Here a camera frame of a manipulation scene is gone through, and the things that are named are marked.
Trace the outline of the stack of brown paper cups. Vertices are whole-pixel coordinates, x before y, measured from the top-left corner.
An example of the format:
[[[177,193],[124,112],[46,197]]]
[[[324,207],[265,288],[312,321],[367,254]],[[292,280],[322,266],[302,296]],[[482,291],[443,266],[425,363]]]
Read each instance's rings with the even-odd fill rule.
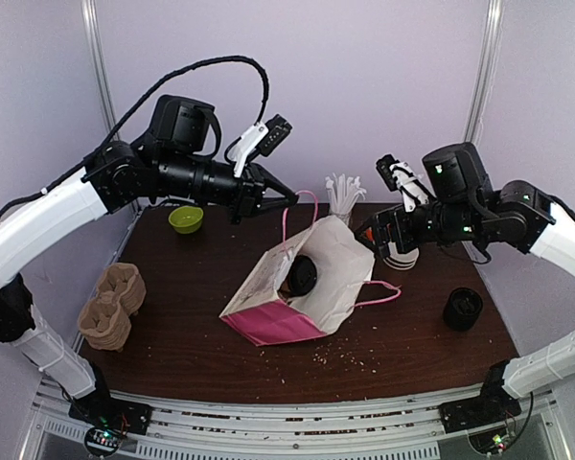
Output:
[[[392,269],[398,271],[407,271],[412,269],[420,256],[420,251],[418,249],[414,249],[406,254],[392,254],[387,258],[384,258],[382,261]]]

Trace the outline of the white pink paper bag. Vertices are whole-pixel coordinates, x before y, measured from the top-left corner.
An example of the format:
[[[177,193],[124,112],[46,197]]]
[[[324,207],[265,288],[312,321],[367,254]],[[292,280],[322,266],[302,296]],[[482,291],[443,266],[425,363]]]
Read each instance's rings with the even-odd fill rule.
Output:
[[[287,236],[258,260],[219,319],[256,346],[314,340],[336,333],[354,309],[391,302],[399,287],[372,278],[373,253],[335,216]]]

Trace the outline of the stack of black cup lids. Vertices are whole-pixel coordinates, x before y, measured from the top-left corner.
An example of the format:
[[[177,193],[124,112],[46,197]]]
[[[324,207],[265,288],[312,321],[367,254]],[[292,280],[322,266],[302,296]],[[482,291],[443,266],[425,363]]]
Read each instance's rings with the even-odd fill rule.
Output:
[[[443,310],[445,324],[457,332],[470,330],[481,312],[483,300],[473,289],[459,287],[451,292]]]

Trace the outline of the stack of pulp cup carriers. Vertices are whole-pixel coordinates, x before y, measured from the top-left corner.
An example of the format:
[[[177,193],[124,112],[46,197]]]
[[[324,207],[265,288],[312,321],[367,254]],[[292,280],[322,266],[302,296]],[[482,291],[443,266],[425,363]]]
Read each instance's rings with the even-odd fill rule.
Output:
[[[135,264],[115,263],[107,267],[96,285],[96,293],[78,318],[80,334],[92,349],[121,352],[131,332],[147,288]]]

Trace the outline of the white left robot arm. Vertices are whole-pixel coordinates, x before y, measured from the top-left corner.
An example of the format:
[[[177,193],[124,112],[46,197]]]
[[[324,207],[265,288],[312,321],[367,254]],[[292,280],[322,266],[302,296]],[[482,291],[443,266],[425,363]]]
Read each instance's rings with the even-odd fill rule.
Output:
[[[175,197],[222,206],[239,223],[297,202],[297,195],[258,163],[291,133],[275,115],[248,128],[223,161],[204,152],[220,135],[212,105],[164,95],[149,127],[130,142],[109,140],[45,191],[26,198],[0,222],[0,342],[9,343],[56,381],[99,426],[119,415],[98,367],[80,357],[44,320],[26,278],[44,255],[86,224],[145,198]]]

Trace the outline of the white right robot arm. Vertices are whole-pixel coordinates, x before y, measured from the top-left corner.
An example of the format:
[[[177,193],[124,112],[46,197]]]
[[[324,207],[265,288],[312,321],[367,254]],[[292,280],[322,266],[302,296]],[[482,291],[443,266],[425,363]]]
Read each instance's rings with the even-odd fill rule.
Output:
[[[575,211],[523,179],[495,186],[474,144],[413,164],[386,153],[375,170],[395,201],[364,217],[355,237],[387,261],[434,245],[466,246],[517,347],[486,374],[478,422],[544,388],[575,388]]]

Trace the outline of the glass jar of straws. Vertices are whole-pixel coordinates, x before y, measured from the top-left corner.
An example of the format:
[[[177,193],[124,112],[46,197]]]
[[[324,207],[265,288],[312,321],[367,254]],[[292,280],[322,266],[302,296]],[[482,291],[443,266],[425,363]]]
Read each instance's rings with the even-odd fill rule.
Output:
[[[367,193],[361,185],[360,177],[345,174],[326,176],[325,188],[329,199],[330,214],[349,226],[357,200],[360,197],[365,198]]]

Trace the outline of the green plastic bowl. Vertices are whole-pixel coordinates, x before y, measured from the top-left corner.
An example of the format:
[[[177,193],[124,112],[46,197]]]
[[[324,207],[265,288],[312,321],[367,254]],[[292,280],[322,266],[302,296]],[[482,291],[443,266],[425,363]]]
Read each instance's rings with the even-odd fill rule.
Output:
[[[204,211],[195,206],[181,206],[169,214],[169,224],[172,229],[181,235],[192,234],[202,225]]]

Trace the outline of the aluminium frame post left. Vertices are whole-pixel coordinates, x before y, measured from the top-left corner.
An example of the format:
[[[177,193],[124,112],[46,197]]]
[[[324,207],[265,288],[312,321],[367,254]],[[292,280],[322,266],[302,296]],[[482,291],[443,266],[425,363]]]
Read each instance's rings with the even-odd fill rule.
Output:
[[[84,32],[102,108],[103,124],[106,132],[109,132],[116,125],[117,119],[104,61],[97,5],[94,0],[81,0],[80,5]]]

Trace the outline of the aluminium frame post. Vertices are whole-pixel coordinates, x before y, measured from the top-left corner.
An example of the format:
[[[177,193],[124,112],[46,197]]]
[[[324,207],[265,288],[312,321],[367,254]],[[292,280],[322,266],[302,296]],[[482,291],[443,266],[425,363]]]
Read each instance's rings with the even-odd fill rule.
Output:
[[[106,132],[109,132],[116,125],[117,119],[104,61],[97,5],[94,0],[81,0],[80,5],[84,32],[102,108],[103,124]]]
[[[476,144],[483,127],[487,100],[492,91],[504,13],[502,0],[487,2],[486,20],[482,36],[480,58],[467,117],[464,140]]]

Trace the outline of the aluminium frame post right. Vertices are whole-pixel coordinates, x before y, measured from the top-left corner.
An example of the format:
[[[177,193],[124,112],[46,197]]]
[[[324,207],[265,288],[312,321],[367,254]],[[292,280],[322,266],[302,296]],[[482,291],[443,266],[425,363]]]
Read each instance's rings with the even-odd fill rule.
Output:
[[[487,2],[486,20],[482,36],[480,58],[467,117],[464,140],[476,144],[483,127],[487,100],[492,91],[504,13],[502,0]]]

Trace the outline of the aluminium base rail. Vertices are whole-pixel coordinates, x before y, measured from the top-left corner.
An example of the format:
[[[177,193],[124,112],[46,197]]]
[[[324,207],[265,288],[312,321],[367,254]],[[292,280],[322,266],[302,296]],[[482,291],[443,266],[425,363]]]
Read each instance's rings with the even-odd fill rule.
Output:
[[[475,450],[476,434],[518,434],[526,415],[447,433],[441,403],[474,397],[480,385],[363,402],[235,404],[137,397],[152,411],[146,434],[127,434],[108,459],[574,459],[551,390],[542,390],[526,430],[498,455]],[[59,388],[42,381],[19,459],[92,459],[82,445],[88,425],[68,416]]]

